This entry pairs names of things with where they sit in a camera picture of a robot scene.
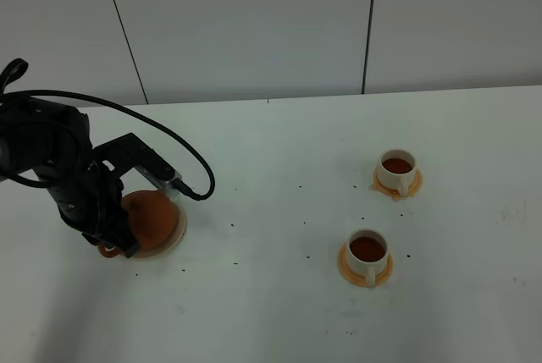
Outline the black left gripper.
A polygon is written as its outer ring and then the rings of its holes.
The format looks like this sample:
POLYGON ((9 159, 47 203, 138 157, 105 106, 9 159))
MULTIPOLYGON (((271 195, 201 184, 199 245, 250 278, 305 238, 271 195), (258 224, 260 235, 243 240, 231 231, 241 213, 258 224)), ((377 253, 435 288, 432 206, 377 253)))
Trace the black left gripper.
POLYGON ((121 177, 135 168, 136 153, 147 147, 132 133, 102 144, 92 149, 90 159, 68 183, 48 191, 64 222, 101 252, 113 248, 113 256, 132 257, 140 248, 121 206, 121 177))

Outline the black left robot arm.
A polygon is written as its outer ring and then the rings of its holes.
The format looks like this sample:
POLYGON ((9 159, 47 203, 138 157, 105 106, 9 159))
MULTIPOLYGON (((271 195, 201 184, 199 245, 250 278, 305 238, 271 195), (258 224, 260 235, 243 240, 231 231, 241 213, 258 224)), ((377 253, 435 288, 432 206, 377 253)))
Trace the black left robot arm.
POLYGON ((93 146, 88 117, 76 108, 30 98, 1 111, 1 176, 43 188, 61 219, 105 256, 158 253, 175 231, 179 211, 158 191, 124 195, 131 169, 156 184, 174 170, 129 133, 93 146))

